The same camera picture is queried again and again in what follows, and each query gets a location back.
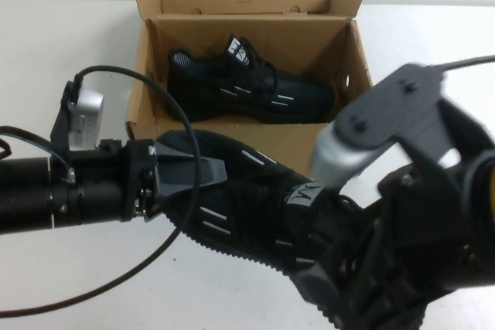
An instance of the white table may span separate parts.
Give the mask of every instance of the white table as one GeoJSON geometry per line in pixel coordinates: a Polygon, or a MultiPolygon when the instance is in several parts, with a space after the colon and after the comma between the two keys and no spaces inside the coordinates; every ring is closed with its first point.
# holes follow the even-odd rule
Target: white table
{"type": "MultiPolygon", "coordinates": [[[[0,118],[48,138],[63,87],[97,63],[132,68],[140,18],[134,2],[0,0],[0,118]]],[[[441,63],[495,53],[495,9],[365,5],[360,31],[375,82],[410,61],[441,63]]],[[[495,131],[495,66],[450,73],[445,91],[495,131]]],[[[125,139],[131,82],[93,75],[106,94],[103,138],[125,139]]],[[[16,157],[44,156],[12,141],[16,157]]],[[[346,193],[362,205],[376,182],[403,165],[393,148],[346,193]]],[[[170,233],[165,218],[105,223],[0,238],[0,308],[47,304],[124,273],[170,233]]],[[[493,329],[495,287],[458,291],[428,307],[423,329],[493,329]]],[[[122,286],[54,313],[0,320],[8,329],[329,329],[280,274],[205,250],[181,236],[158,261],[122,286]]]]}

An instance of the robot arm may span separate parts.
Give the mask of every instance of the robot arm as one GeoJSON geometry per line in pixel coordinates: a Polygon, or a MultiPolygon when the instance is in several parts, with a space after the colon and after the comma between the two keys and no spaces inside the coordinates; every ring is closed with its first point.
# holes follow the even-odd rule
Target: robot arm
{"type": "MultiPolygon", "coordinates": [[[[337,327],[417,329],[429,302],[495,283],[495,151],[481,126],[440,94],[443,73],[457,67],[405,65],[318,135],[311,169],[336,195],[394,143],[412,161],[380,182],[382,199],[373,205],[322,210],[316,218],[324,252],[291,279],[337,327]],[[444,169],[438,160],[451,148],[461,162],[444,169]]],[[[103,102],[82,90],[78,76],[63,95],[52,158],[0,161],[0,233],[152,219],[169,197],[194,189],[194,157],[152,140],[71,151],[68,138],[94,144],[103,102]]],[[[200,186],[226,181],[222,161],[198,163],[200,186]]],[[[55,308],[35,309],[29,314],[55,308]]],[[[0,317],[26,314],[14,312],[0,317]]]]}

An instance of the shoelace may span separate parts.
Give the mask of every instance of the shoelace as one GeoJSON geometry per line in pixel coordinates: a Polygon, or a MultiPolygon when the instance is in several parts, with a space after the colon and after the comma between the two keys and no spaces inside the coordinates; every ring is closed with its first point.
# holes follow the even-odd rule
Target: shoelace
{"type": "Polygon", "coordinates": [[[255,91],[258,94],[262,93],[274,93],[277,91],[277,86],[278,86],[278,76],[277,76],[277,69],[272,63],[269,63],[267,60],[264,60],[263,58],[260,57],[256,49],[253,47],[253,45],[249,42],[244,37],[241,37],[240,39],[241,44],[237,46],[235,53],[238,52],[238,50],[242,47],[246,50],[246,53],[249,55],[249,62],[253,67],[254,74],[258,78],[258,84],[255,85],[255,91]],[[273,87],[269,86],[265,82],[265,77],[267,75],[266,70],[270,69],[271,74],[273,75],[273,87]]]}

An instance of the screw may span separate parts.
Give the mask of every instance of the screw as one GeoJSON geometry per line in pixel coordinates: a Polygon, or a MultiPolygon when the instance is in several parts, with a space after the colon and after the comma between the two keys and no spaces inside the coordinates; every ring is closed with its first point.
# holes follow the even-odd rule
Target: screw
{"type": "Polygon", "coordinates": [[[366,120],[359,120],[354,124],[354,130],[358,133],[364,133],[369,127],[370,125],[366,120]]]}
{"type": "Polygon", "coordinates": [[[76,171],[74,168],[69,168],[69,171],[67,172],[67,181],[70,185],[76,184],[76,171]]]}
{"type": "Polygon", "coordinates": [[[410,185],[412,185],[414,183],[414,179],[409,175],[409,174],[406,174],[402,177],[401,179],[401,184],[404,186],[404,187],[409,187],[410,185]]]}
{"type": "Polygon", "coordinates": [[[416,80],[409,80],[404,85],[405,93],[411,93],[418,88],[418,82],[416,80]]]}
{"type": "Polygon", "coordinates": [[[134,216],[142,216],[142,211],[139,209],[139,199],[134,200],[134,216]]]}

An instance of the shoe tongue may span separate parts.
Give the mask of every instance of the shoe tongue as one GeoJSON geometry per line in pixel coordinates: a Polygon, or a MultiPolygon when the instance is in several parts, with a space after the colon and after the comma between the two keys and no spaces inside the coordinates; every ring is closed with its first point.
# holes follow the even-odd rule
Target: shoe tongue
{"type": "Polygon", "coordinates": [[[229,60],[232,61],[236,66],[242,68],[249,67],[249,57],[246,49],[242,46],[241,42],[234,36],[231,35],[229,43],[227,44],[227,56],[229,60]]]}
{"type": "Polygon", "coordinates": [[[308,182],[291,188],[287,192],[285,205],[310,209],[318,196],[324,191],[321,183],[308,182]]]}

